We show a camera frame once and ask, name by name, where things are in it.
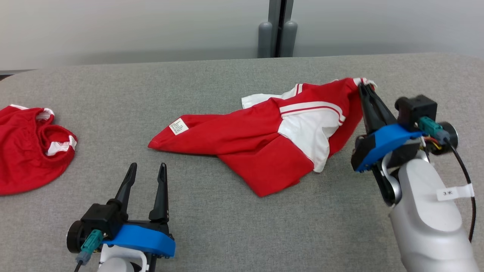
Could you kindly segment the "grey rounded post foot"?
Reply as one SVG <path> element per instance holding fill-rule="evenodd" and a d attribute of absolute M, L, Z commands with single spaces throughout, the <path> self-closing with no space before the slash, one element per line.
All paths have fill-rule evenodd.
<path fill-rule="evenodd" d="M 293 57 L 298 24 L 295 21 L 287 21 L 283 24 L 280 41 L 280 57 Z"/>
<path fill-rule="evenodd" d="M 258 55 L 257 58 L 271 57 L 271 39 L 273 25 L 271 22 L 263 22 L 258 29 Z"/>

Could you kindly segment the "grey partition post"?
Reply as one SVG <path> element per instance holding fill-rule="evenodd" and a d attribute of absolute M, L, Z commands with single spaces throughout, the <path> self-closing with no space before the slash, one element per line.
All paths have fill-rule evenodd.
<path fill-rule="evenodd" d="M 280 41 L 283 24 L 292 21 L 294 0 L 269 0 L 268 22 L 272 23 L 271 57 L 280 57 Z"/>

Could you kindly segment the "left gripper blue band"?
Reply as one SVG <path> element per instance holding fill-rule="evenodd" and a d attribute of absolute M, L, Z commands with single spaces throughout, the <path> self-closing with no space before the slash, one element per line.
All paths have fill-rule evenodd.
<path fill-rule="evenodd" d="M 127 206 L 131 187 L 135 182 L 138 164 L 132 162 L 116 193 L 113 203 L 117 221 L 127 221 Z M 163 162 L 157 175 L 154 207 L 151 222 L 168 222 L 168 177 Z M 159 258 L 174 258 L 176 242 L 171 234 L 147 229 L 134 224 L 124 225 L 112 241 L 104 242 L 104 272 L 155 272 Z"/>

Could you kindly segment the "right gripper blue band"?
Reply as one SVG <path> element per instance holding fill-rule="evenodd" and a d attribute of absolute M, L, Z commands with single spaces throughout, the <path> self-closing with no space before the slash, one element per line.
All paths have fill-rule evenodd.
<path fill-rule="evenodd" d="M 424 132 L 408 131 L 396 124 L 397 119 L 376 94 L 372 85 L 360 83 L 358 93 L 368 135 L 356 139 L 351 165 L 355 172 L 366 172 L 385 155 L 403 146 L 407 141 L 423 136 Z"/>

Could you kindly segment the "red and white shorts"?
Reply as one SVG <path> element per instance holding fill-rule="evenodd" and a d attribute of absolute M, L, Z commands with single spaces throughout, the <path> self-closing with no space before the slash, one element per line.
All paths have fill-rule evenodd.
<path fill-rule="evenodd" d="M 358 77 L 296 84 L 281 95 L 249 95 L 230 114 L 180 116 L 148 147 L 216 156 L 256 195 L 268 196 L 322 172 L 344 148 L 362 119 L 360 87 L 377 89 Z"/>

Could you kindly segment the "red garment with white trim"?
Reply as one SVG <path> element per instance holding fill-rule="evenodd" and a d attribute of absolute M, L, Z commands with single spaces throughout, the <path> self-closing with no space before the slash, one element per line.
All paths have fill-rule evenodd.
<path fill-rule="evenodd" d="M 69 167 L 78 139 L 54 120 L 46 107 L 0 110 L 0 196 L 43 187 Z"/>

